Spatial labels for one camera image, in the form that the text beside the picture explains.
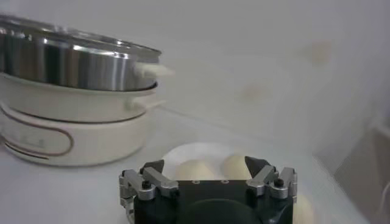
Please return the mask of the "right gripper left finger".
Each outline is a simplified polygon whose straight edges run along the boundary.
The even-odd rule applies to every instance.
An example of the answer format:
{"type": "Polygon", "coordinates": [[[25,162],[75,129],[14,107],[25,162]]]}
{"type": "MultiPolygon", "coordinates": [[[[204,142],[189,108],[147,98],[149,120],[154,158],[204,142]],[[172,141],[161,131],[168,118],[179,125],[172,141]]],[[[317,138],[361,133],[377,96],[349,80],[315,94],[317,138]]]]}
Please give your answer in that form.
{"type": "Polygon", "coordinates": [[[147,162],[139,171],[123,170],[119,175],[120,205],[130,214],[134,199],[152,201],[158,194],[175,198],[179,192],[179,182],[170,180],[162,174],[163,159],[147,162]]]}

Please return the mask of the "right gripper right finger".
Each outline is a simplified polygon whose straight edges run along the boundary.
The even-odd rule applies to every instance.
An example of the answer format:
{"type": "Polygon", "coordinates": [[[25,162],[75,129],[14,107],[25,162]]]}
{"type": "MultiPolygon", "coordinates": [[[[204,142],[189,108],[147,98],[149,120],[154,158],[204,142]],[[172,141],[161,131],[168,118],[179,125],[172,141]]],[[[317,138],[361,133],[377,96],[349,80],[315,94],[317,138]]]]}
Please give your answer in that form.
{"type": "Polygon", "coordinates": [[[256,197],[268,191],[274,199],[291,198],[294,203],[297,202],[297,172],[294,168],[284,167],[279,172],[265,159],[245,156],[244,161],[252,177],[246,184],[256,197]]]}

